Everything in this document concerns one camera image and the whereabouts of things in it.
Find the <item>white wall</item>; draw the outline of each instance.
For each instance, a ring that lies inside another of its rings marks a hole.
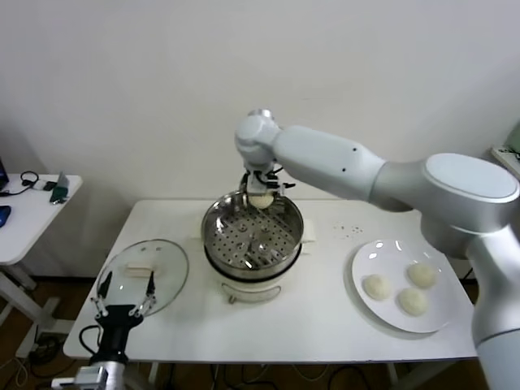
[[[52,272],[95,274],[137,199],[236,187],[233,131],[252,108],[385,158],[482,154],[520,114],[519,12],[505,0],[0,2],[0,151],[11,170],[84,177],[52,233],[56,251],[75,225],[75,254]]]

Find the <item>power cord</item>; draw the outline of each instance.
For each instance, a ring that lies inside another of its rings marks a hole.
[[[56,336],[41,336],[38,338],[38,329],[35,335],[35,343],[37,348],[33,350],[28,357],[29,372],[38,379],[53,379],[70,369],[76,363],[76,360],[70,362],[63,369],[49,374],[41,374],[34,370],[34,367],[44,366],[52,362],[62,350],[63,342]]]
[[[366,380],[365,374],[363,373],[363,371],[359,367],[356,367],[356,366],[342,366],[342,367],[336,369],[331,374],[330,378],[328,379],[327,390],[332,390],[332,383],[334,382],[334,379],[336,378],[336,376],[339,373],[341,373],[343,371],[346,371],[346,370],[354,370],[354,371],[356,371],[359,374],[359,376],[361,376],[361,379],[362,379],[363,383],[365,384],[366,390],[372,390],[371,386],[368,383],[368,380]]]
[[[40,176],[35,171],[25,171],[20,174],[20,179],[22,180],[22,185],[25,187],[21,191],[17,193],[10,193],[8,191],[4,191],[0,193],[0,197],[14,197],[15,195],[20,195],[25,191],[33,188],[37,181],[40,179]]]
[[[173,385],[173,378],[175,376],[175,372],[176,372],[176,365],[174,363],[172,363],[170,365],[168,379],[166,381],[166,384],[164,385],[164,390],[174,390],[175,389],[175,386]]]
[[[265,385],[265,386],[270,386],[271,388],[274,388],[275,390],[278,390],[278,387],[276,386],[276,384],[274,382],[271,382],[269,380],[259,380],[260,377],[262,377],[266,373],[268,368],[269,368],[269,366],[263,367],[262,370],[260,371],[260,374],[258,374],[256,376],[256,378],[246,380],[245,379],[245,366],[242,365],[242,368],[240,370],[240,378],[242,380],[242,383],[247,384],[247,385],[260,385],[260,386]]]
[[[244,387],[244,386],[269,386],[269,387],[273,388],[274,390],[278,390],[278,387],[276,386],[275,383],[268,381],[268,380],[259,380],[266,373],[268,368],[269,368],[268,365],[264,366],[262,368],[262,370],[260,371],[260,373],[255,378],[247,380],[245,378],[245,366],[242,365],[242,367],[240,369],[241,383],[230,384],[230,382],[228,380],[228,365],[225,364],[223,367],[223,381],[224,381],[224,384],[227,386],[227,388],[231,389],[231,390],[238,390],[239,388]]]
[[[101,328],[99,327],[99,325],[88,325],[87,327],[84,327],[80,330],[80,334],[78,337],[80,339],[81,346],[85,348],[87,351],[89,351],[92,355],[94,355],[95,352],[93,351],[93,349],[91,349],[83,340],[83,334],[90,329],[97,329],[97,346],[99,346],[99,336],[101,335]]]
[[[27,382],[28,382],[28,379],[29,379],[29,373],[27,371],[27,368],[25,367],[25,363],[20,361],[17,357],[13,357],[12,359],[9,359],[7,362],[3,363],[1,366],[0,366],[0,370],[2,370],[3,368],[9,366],[12,362],[15,362],[18,364],[18,370],[16,370],[12,376],[7,380],[6,384],[4,385],[3,389],[6,389],[10,384],[11,382],[14,380],[16,382],[16,386],[19,387],[19,388],[22,388],[24,387]]]
[[[468,276],[471,275],[471,272],[473,272],[473,267],[470,268],[470,270],[468,271],[467,274],[465,274],[462,279],[461,279],[461,282],[463,282],[464,280],[468,279]]]
[[[309,378],[308,376],[303,375],[303,373],[300,371],[300,369],[297,366],[295,366],[294,364],[292,365],[292,368],[298,373],[298,375],[300,375],[300,377],[303,380],[306,380],[307,382],[318,382],[323,376],[325,376],[325,374],[328,371],[328,365],[327,365],[327,366],[325,366],[325,368],[319,375],[315,376],[314,378]]]
[[[217,378],[219,376],[219,368],[220,366],[217,364],[217,369],[213,371],[213,365],[210,364],[211,378],[213,379],[213,383],[211,384],[211,390],[215,390],[217,386]]]

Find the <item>table leg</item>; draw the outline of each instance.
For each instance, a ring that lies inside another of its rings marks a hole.
[[[138,371],[133,370],[131,367],[126,367],[124,369],[123,377],[124,384],[134,390],[155,390],[156,388],[153,384],[146,381],[145,377],[139,374]]]
[[[3,322],[6,320],[7,316],[9,316],[9,313],[13,310],[13,305],[9,302],[7,302],[7,305],[2,310],[2,313],[0,313],[0,326],[2,326]]]
[[[7,304],[10,306],[9,311],[11,311],[12,307],[15,307],[32,320],[31,329],[29,329],[22,344],[20,344],[16,351],[16,357],[18,358],[27,358],[31,352],[34,341],[37,340],[41,333],[67,335],[72,329],[74,321],[55,319],[52,317],[56,306],[58,306],[59,298],[51,297],[43,307],[40,307],[2,272],[0,272],[0,296],[8,302]],[[3,318],[4,311],[0,314],[0,318]]]
[[[36,288],[36,282],[21,266],[4,266],[2,270],[15,278],[26,290],[32,291]]]
[[[390,390],[414,390],[456,362],[456,360],[424,362],[402,378],[397,377],[395,367],[392,363],[388,363],[388,372],[392,381]]]
[[[0,296],[11,303],[16,309],[27,315],[33,322],[52,326],[54,319],[35,301],[25,294],[7,276],[0,272]]]

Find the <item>desk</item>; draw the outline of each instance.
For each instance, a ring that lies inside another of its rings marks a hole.
[[[10,174],[11,182],[3,189],[12,193],[19,192],[22,187],[20,175]],[[68,175],[68,196],[73,197],[81,186],[79,176]],[[40,175],[40,180],[56,181],[57,175]],[[23,268],[16,265],[33,247],[50,223],[67,204],[53,205],[49,203],[50,192],[29,189],[28,191],[13,197],[0,197],[0,205],[11,206],[11,216],[5,226],[0,228],[0,267],[17,279],[25,289],[34,289],[36,284],[24,272]],[[34,302],[16,284],[11,282],[4,273],[0,273],[0,295],[7,300],[8,305],[0,314],[0,324],[5,320],[13,307],[27,315],[33,322],[33,326],[26,335],[22,345],[16,352],[18,358],[26,358],[30,351],[37,324],[39,332],[68,333],[72,321],[56,320],[52,317],[58,298],[50,298],[43,307]]]
[[[445,259],[458,311],[430,335],[391,329],[359,305],[345,288],[357,248],[383,238],[424,241],[419,214],[386,213],[358,201],[296,201],[314,225],[314,248],[284,276],[284,290],[267,303],[230,305],[205,258],[200,221],[211,201],[139,201],[109,259],[138,241],[163,238],[183,246],[189,275],[179,296],[130,332],[126,354],[152,362],[410,362],[471,358],[473,306]],[[89,297],[95,294],[92,288]],[[72,358],[88,358],[80,330],[94,322],[87,299],[64,345]],[[96,332],[85,342],[96,345]]]

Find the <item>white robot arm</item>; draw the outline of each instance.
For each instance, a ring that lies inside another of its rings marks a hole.
[[[301,126],[282,129],[268,110],[252,111],[235,142],[250,173],[249,195],[275,191],[269,181],[278,163],[337,197],[421,212],[426,240],[448,256],[469,258],[474,268],[480,294],[473,339],[490,387],[519,387],[520,244],[509,221],[520,184],[506,170],[459,154],[386,162],[357,142]]]

